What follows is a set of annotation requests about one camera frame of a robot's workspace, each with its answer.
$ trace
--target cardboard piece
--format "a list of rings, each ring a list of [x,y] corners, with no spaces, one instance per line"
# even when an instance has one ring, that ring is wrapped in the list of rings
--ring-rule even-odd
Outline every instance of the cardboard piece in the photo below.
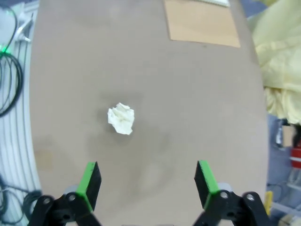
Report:
[[[293,137],[295,135],[295,129],[293,126],[282,126],[283,134],[283,147],[292,147],[293,146]]]
[[[193,0],[165,0],[171,40],[240,47],[230,8]]]

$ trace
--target white notebook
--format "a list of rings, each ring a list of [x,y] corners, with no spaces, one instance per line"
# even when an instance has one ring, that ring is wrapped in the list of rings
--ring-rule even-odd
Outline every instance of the white notebook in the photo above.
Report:
[[[199,0],[199,1],[207,2],[207,3],[219,5],[219,6],[224,6],[224,7],[230,6],[230,3],[228,0]]]

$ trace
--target green gripper pad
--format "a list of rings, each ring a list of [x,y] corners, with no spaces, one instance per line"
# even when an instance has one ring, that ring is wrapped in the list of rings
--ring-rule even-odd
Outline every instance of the green gripper pad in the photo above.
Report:
[[[101,182],[102,177],[97,162],[89,162],[76,193],[86,201],[91,212],[95,209]]]
[[[198,161],[194,180],[202,206],[206,209],[212,195],[220,190],[207,161]]]

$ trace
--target green strip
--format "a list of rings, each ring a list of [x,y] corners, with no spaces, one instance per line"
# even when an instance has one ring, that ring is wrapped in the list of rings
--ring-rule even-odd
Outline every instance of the green strip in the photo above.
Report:
[[[93,208],[89,202],[86,191],[88,189],[88,185],[90,183],[90,179],[91,179],[92,173],[94,171],[94,167],[95,167],[95,162],[89,162],[87,164],[84,175],[83,175],[83,177],[79,183],[79,186],[76,190],[76,193],[85,200],[85,202],[87,203],[87,206],[91,212],[93,212]]]
[[[208,196],[206,199],[206,203],[204,205],[204,209],[206,210],[206,208],[208,207],[209,203],[210,203],[210,199],[212,197],[212,195],[216,194],[219,192],[219,187],[218,184],[215,180],[215,177],[210,169],[210,166],[208,164],[207,161],[201,160],[199,161],[199,164],[201,166],[207,187],[208,187]]]

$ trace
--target yellow fabric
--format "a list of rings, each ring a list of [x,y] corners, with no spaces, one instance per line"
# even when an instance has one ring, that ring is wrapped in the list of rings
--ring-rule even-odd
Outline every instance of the yellow fabric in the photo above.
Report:
[[[301,123],[301,0],[272,4],[249,20],[268,112]]]

